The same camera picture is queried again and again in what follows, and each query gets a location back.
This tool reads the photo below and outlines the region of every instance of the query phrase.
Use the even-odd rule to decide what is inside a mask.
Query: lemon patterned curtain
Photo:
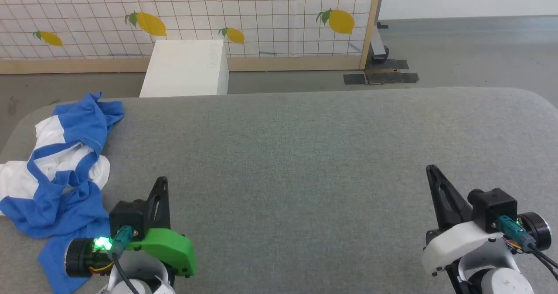
[[[371,0],[0,0],[1,59],[149,57],[224,39],[229,57],[361,55]]]

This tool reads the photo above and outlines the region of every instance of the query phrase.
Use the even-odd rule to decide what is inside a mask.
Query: gray table
[[[177,293],[452,293],[425,276],[421,250],[436,225],[425,167],[438,165],[467,194],[501,187],[520,211],[558,230],[558,111],[516,89],[384,91],[124,99],[104,149],[104,203],[145,198],[170,183],[171,222],[197,253],[197,275]],[[28,115],[0,161],[26,160]],[[30,239],[0,219],[0,284],[43,293]],[[558,246],[548,255],[557,259]],[[516,256],[538,293],[555,280]],[[79,293],[96,293],[95,277]]]

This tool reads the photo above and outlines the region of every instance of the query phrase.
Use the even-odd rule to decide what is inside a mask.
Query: concrete floor
[[[416,84],[345,85],[349,72],[231,73],[229,94],[497,86],[534,91],[558,106],[558,17],[383,21],[390,58],[406,59]],[[137,97],[143,73],[0,75],[0,149],[34,109],[81,99]]]

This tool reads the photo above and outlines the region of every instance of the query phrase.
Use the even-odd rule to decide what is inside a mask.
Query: lemon print
[[[317,14],[316,22],[320,19],[325,24],[329,20],[329,27],[339,34],[352,34],[354,18],[344,10],[326,10]]]
[[[62,40],[60,40],[58,36],[50,32],[46,32],[46,31],[33,32],[33,37],[36,37],[39,40],[42,39],[50,45],[62,46]]]
[[[229,40],[231,40],[231,42],[233,43],[244,44],[244,35],[242,34],[242,32],[236,30],[235,28],[225,27],[219,29],[218,33],[222,34],[223,36],[229,36]]]
[[[143,31],[152,36],[167,36],[167,28],[165,27],[165,24],[152,14],[133,12],[124,16],[124,22],[126,24],[128,23],[128,20],[130,20],[130,24],[133,24],[136,28],[136,24],[139,24],[139,27],[142,28]]]

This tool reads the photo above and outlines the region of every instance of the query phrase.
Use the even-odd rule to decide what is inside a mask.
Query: white block
[[[228,86],[223,40],[158,40],[139,96],[226,95]]]

